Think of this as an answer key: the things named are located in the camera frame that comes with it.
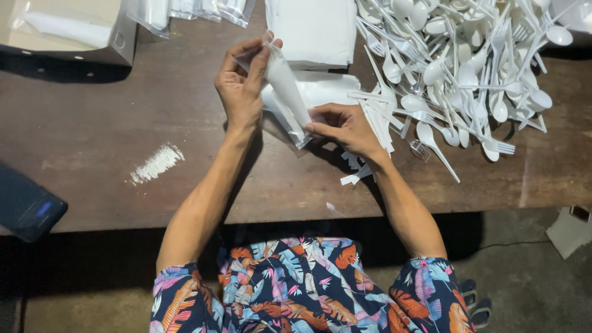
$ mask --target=forearm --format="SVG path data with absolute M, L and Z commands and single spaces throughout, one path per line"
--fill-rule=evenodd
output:
M 199 258 L 222 218 L 251 140 L 250 133 L 227 133 L 207 175 L 166 228 L 156 261 L 157 272 Z
M 401 177 L 389 156 L 378 155 L 369 163 L 384 199 L 388 219 L 409 254 L 446 258 L 434 218 Z

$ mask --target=sandal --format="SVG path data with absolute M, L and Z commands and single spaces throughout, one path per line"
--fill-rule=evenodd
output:
M 463 281 L 459 285 L 459 289 L 462 293 L 462 298 L 465 300 L 466 308 L 470 311 L 477 305 L 477 283 L 471 279 Z
M 485 298 L 477 303 L 477 307 L 471 314 L 471 322 L 476 329 L 481 329 L 489 325 L 489 318 L 491 317 L 491 300 Z

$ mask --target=cardboard box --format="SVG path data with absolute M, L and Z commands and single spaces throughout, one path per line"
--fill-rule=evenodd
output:
M 126 8 L 126 0 L 0 0 L 0 50 L 131 66 L 137 24 L 126 15 Z M 50 15 L 82 25 L 92 23 L 107 33 L 101 45 L 83 43 L 41 33 L 30 23 L 30 16 L 25 15 Z

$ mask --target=hand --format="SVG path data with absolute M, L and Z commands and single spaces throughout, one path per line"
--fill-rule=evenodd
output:
M 313 119 L 321 117 L 324 123 L 309 123 L 306 131 L 329 137 L 341 144 L 348 152 L 363 159 L 378 159 L 387 151 L 382 148 L 359 105 L 329 103 L 310 111 Z
M 274 45 L 281 47 L 282 41 L 277 40 Z M 247 74 L 236 63 L 234 57 L 250 52 L 256 56 L 251 61 L 250 72 Z M 228 132 L 246 133 L 251 136 L 259 127 L 263 112 L 261 81 L 268 60 L 269 48 L 263 45 L 261 37 L 244 41 L 226 51 L 214 86 L 228 117 Z

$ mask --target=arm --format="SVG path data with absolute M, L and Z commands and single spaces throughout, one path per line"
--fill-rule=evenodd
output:
M 413 257 L 446 258 L 440 230 L 430 212 L 411 191 L 381 147 L 359 105 L 326 104 L 311 111 L 306 130 L 338 141 L 344 149 L 366 160 L 384 198 L 388 219 Z
M 259 90 L 269 49 L 261 38 L 248 40 L 228 50 L 214 81 L 228 117 L 222 147 L 204 179 L 177 210 L 160 246 L 156 272 L 195 262 L 216 229 L 239 174 L 252 139 L 260 131 L 263 102 Z M 234 56 L 258 51 L 248 76 Z

